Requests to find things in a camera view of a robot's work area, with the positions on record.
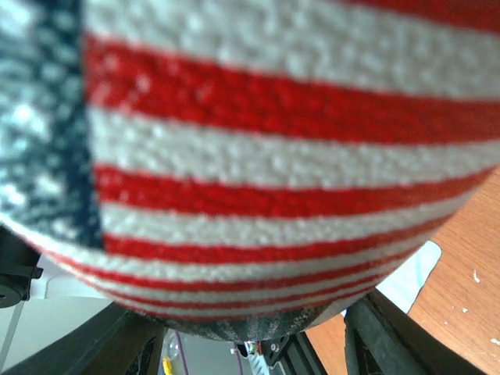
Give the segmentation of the flag newsprint glasses case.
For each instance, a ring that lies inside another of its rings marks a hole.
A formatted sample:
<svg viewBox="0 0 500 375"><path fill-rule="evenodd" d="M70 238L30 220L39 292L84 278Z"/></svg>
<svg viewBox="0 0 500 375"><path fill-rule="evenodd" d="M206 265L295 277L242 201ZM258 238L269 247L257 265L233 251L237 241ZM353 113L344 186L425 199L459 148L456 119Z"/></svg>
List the flag newsprint glasses case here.
<svg viewBox="0 0 500 375"><path fill-rule="evenodd" d="M496 1L4 1L1 223L189 334L318 325L499 162Z"/></svg>

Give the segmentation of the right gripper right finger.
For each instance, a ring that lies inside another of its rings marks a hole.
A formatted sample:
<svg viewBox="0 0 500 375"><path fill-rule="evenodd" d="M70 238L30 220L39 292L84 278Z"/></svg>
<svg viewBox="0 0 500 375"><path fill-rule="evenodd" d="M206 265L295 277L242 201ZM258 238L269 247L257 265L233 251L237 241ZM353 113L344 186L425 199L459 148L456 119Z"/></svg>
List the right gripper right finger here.
<svg viewBox="0 0 500 375"><path fill-rule="evenodd" d="M482 374L435 339L379 291L345 314L349 374Z"/></svg>

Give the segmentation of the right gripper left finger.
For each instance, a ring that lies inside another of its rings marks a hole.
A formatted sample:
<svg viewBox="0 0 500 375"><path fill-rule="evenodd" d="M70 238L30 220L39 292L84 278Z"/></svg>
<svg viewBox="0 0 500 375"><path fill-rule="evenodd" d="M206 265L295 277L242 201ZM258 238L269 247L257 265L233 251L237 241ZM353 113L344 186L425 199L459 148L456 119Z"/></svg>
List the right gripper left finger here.
<svg viewBox="0 0 500 375"><path fill-rule="evenodd" d="M165 327L110 304L5 374L157 374Z"/></svg>

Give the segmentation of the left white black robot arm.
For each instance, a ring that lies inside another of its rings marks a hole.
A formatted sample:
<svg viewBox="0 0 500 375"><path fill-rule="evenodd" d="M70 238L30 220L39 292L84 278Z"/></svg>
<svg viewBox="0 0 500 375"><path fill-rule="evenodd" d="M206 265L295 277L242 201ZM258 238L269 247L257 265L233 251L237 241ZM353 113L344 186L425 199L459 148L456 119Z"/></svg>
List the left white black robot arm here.
<svg viewBox="0 0 500 375"><path fill-rule="evenodd" d="M43 269L38 267L40 254L4 227L0 248L1 308L6 309L30 299L31 281Z"/></svg>

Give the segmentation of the light blue cleaning cloth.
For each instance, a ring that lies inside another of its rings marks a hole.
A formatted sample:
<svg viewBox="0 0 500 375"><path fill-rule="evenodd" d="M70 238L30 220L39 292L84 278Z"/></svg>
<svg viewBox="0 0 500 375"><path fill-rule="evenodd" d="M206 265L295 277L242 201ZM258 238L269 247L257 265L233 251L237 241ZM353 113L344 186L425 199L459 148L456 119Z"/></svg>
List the light blue cleaning cloth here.
<svg viewBox="0 0 500 375"><path fill-rule="evenodd" d="M427 241L387 279L377 285L377 290L404 313L408 313L438 264L441 254L439 245Z"/></svg>

